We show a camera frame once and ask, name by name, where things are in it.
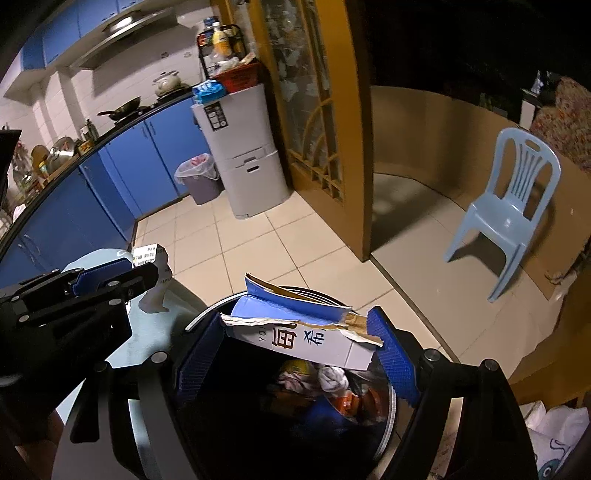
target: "chair backrest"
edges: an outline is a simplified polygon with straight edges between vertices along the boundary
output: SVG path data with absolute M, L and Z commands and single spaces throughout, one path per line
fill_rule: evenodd
M 550 181 L 531 219 L 532 223 L 538 223 L 560 180 L 560 162 L 552 149 L 539 138 L 521 128 L 504 128 L 496 138 L 495 158 L 492 162 L 491 176 L 486 186 L 486 191 L 489 193 L 494 193 L 495 191 L 503 162 L 503 152 L 509 140 L 515 142 L 515 167 L 511 182 L 503 199 L 509 201 L 521 213 L 523 213 L 525 205 L 530 198 L 531 189 L 540 170 L 547 163 L 550 163 L 552 166 Z M 526 141 L 538 147 L 538 150 L 528 145 Z

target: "black countertop edge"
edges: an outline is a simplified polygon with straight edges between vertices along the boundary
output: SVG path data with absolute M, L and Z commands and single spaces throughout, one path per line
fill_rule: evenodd
M 0 261 L 2 261 L 2 259 L 4 258 L 4 255 L 6 255 L 6 252 L 8 251 L 8 248 L 12 245 L 12 243 L 14 242 L 17 235 L 21 232 L 22 227 L 24 225 L 26 225 L 29 218 L 37 210 L 39 205 L 42 204 L 42 202 L 46 199 L 46 197 L 48 197 L 51 194 L 51 192 L 68 175 L 70 175 L 72 172 L 74 172 L 75 169 L 77 169 L 80 165 L 82 165 L 88 158 L 90 158 L 92 155 L 97 153 L 101 148 L 103 148 L 107 143 L 111 142 L 118 135 L 121 135 L 123 132 L 129 130 L 130 128 L 134 127 L 138 123 L 143 122 L 147 118 L 161 112 L 165 108 L 168 108 L 169 106 L 173 106 L 179 102 L 186 100 L 187 98 L 191 98 L 192 96 L 193 96 L 193 92 L 187 92 L 183 95 L 175 97 L 174 99 L 170 100 L 169 102 L 163 103 L 162 105 L 158 105 L 156 108 L 150 110 L 149 112 L 146 112 L 145 114 L 139 116 L 137 119 L 129 122 L 128 124 L 125 124 L 120 129 L 117 129 L 113 133 L 107 134 L 106 136 L 101 138 L 100 141 L 91 150 L 89 150 L 84 155 L 82 155 L 80 158 L 78 158 L 76 161 L 74 161 L 70 165 L 68 165 L 67 168 L 63 172 L 61 172 L 61 174 L 57 178 L 55 178 L 54 180 L 49 182 L 49 184 L 47 184 L 47 186 L 43 189 L 43 191 L 31 201 L 31 203 L 27 206 L 27 208 L 25 208 L 22 211 L 22 213 L 17 217 L 15 222 L 8 229 L 8 231 L 0 239 Z

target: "chair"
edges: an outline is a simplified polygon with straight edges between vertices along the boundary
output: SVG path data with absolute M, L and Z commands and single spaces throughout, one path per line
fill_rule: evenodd
M 515 167 L 507 192 L 500 199 L 495 195 L 495 187 L 499 180 L 503 151 L 508 140 L 515 142 Z M 526 140 L 536 145 L 538 149 L 526 144 Z M 534 216 L 528 220 L 524 217 L 523 210 L 530 198 L 535 178 L 546 163 L 552 165 L 552 175 Z M 548 145 L 519 128 L 510 127 L 500 131 L 496 138 L 495 158 L 486 190 L 468 207 L 453 242 L 443 257 L 445 262 L 449 262 L 460 247 L 462 239 L 471 229 L 484 233 L 497 244 L 505 253 L 506 263 L 488 301 L 495 301 L 515 274 L 559 179 L 560 163 Z

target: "black label sticker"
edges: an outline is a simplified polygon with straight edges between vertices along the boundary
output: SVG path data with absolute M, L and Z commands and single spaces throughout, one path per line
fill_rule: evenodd
M 214 132 L 228 126 L 228 120 L 226 120 L 226 115 L 223 114 L 220 102 L 207 105 L 205 107 L 205 113 Z

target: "bolt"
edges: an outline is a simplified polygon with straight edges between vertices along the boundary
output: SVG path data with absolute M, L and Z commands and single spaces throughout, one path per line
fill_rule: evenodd
M 430 362 L 437 362 L 441 359 L 441 353 L 438 350 L 435 350 L 434 348 L 427 348 L 423 355 Z
M 155 364 L 161 364 L 168 358 L 168 355 L 166 355 L 164 352 L 156 352 L 150 358 Z
M 487 358 L 486 360 L 484 360 L 484 366 L 487 370 L 490 370 L 491 372 L 494 372 L 499 369 L 499 364 L 492 358 Z

